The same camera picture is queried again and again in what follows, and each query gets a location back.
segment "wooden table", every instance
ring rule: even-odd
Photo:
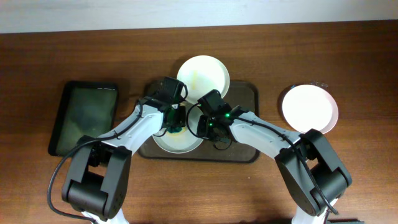
[[[51,212],[46,190],[60,160],[47,154],[67,80],[118,82],[141,94],[186,59],[212,55],[232,80],[259,89],[260,117],[295,83],[328,85],[340,119],[326,136],[353,177],[336,204],[366,223],[398,219],[398,21],[0,35],[0,223],[84,223]],[[65,166],[53,190],[56,207]],[[123,205],[131,223],[239,223],[291,218],[296,205],[275,162],[250,165],[132,158]]]

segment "brown wooden surface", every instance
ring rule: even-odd
[[[0,223],[84,223],[51,212],[45,193],[60,160],[47,154],[67,80],[112,80],[122,95],[175,77],[212,55],[232,80],[259,89],[260,115],[295,83],[326,83],[340,119],[326,136],[353,177],[336,204],[366,223],[398,220],[398,21],[0,35]],[[56,207],[67,168],[56,180]],[[296,205],[275,162],[251,165],[132,159],[123,210],[131,223],[239,223],[291,218]]]

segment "round white plate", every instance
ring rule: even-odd
[[[229,73],[214,57],[201,55],[187,60],[180,68],[177,79],[187,85],[187,101],[198,103],[198,99],[211,90],[218,90],[224,97],[229,88]]]
[[[291,127],[301,133],[313,128],[325,134],[338,120],[336,101],[326,90],[314,85],[299,85],[287,92],[282,112]]]
[[[189,108],[192,106],[191,104],[188,103],[183,103],[183,105],[185,105],[185,112],[187,112]],[[199,117],[202,114],[203,113],[197,106],[194,107],[189,114],[189,121],[188,121],[189,127],[194,133],[197,132]],[[160,132],[157,133],[156,135],[160,135],[163,132],[164,129],[160,130]],[[156,136],[152,137],[154,138],[156,144],[159,147],[171,153],[186,153],[192,151],[196,147],[198,147],[200,143],[203,141],[203,139],[197,138],[194,135],[192,135],[192,133],[188,130],[187,127],[183,127],[179,133],[166,132],[166,134],[162,137],[156,137]]]

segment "rectangular tray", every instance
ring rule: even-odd
[[[154,90],[155,83],[147,86],[146,93]],[[247,82],[231,81],[229,90],[224,97],[232,108],[242,106],[253,111],[258,115],[258,94],[254,85]],[[174,154],[161,149],[153,138],[149,138],[138,150],[140,156],[146,159],[174,159],[174,160],[191,160],[191,161],[208,161],[208,162],[235,162],[235,163],[252,163],[259,157],[259,151],[255,148],[233,142],[232,145],[225,150],[217,150],[213,147],[213,143],[204,140],[196,149],[183,153]]]

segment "white bowl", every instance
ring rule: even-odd
[[[314,85],[299,85],[287,92],[282,112],[290,126],[301,133],[316,129],[325,134],[337,123],[336,101],[324,89]]]
[[[187,101],[198,103],[198,99],[211,90],[218,90],[224,97],[229,88],[229,74],[226,67],[214,57],[201,55],[190,58],[180,68],[177,79],[187,85]]]
[[[191,104],[188,103],[183,103],[182,105],[185,105],[185,112],[189,110],[189,108],[192,106]],[[203,114],[203,112],[196,106],[194,107],[190,114],[189,114],[189,127],[191,130],[196,133],[198,129],[198,122],[199,122],[199,117]],[[160,130],[159,133],[156,135],[160,135],[164,132],[164,130]],[[166,134],[162,137],[156,137],[152,136],[156,142],[156,144],[162,148],[163,150],[166,150],[167,152],[171,153],[186,153],[194,150],[197,148],[200,143],[203,141],[201,138],[195,137],[187,127],[183,127],[182,130],[178,133],[169,133],[166,132]]]

